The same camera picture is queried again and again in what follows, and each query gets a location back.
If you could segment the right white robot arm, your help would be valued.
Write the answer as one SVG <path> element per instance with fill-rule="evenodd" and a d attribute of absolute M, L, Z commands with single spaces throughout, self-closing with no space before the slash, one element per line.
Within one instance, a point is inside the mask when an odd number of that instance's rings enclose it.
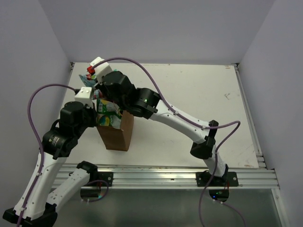
<path fill-rule="evenodd" d="M 220 186 L 228 180 L 228 166 L 216 152 L 217 121 L 205 122 L 186 114 L 164 101 L 157 92 L 149 88 L 136 88 L 119 71 L 97 76 L 95 88 L 123 111 L 135 117 L 163 123 L 189 137 L 193 142 L 190 154 L 204 160 L 213 184 Z"/>

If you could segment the teal Fox's candy bag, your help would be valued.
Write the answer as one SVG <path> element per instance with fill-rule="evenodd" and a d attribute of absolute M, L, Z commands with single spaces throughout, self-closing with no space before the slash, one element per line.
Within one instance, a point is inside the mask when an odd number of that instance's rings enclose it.
<path fill-rule="evenodd" d="M 80 74 L 79 78 L 81 79 L 81 81 L 83 82 L 85 87 L 93 88 L 93 98 L 92 98 L 93 100 L 102 99 L 102 98 L 99 98 L 101 93 L 95 89 L 95 85 L 96 85 L 97 81 L 94 79 L 91 79 L 90 74 Z"/>

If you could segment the brown paper bag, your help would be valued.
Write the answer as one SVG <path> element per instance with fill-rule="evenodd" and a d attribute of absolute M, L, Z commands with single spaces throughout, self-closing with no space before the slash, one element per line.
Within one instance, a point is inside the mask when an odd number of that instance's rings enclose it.
<path fill-rule="evenodd" d="M 134 116 L 123 111 L 120 127 L 97 126 L 97 131 L 107 150 L 128 151 L 134 127 Z"/>

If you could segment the green snack packet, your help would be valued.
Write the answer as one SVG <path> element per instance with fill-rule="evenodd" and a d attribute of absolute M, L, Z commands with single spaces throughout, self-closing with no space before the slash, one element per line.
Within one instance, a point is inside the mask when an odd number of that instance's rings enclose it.
<path fill-rule="evenodd" d="M 105 99 L 97 100 L 97 125 L 120 129 L 122 109 L 115 103 Z"/>

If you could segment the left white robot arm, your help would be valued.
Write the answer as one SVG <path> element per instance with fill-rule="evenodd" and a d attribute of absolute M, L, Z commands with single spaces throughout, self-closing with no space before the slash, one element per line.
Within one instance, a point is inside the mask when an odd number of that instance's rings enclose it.
<path fill-rule="evenodd" d="M 23 227 L 52 227 L 60 208 L 84 185 L 98 181 L 96 165 L 82 161 L 55 191 L 51 187 L 71 150 L 87 128 L 96 126 L 94 106 L 72 101 L 64 105 L 60 118 L 42 140 L 41 152 L 29 184 L 15 207 L 4 211 L 3 219 Z"/>

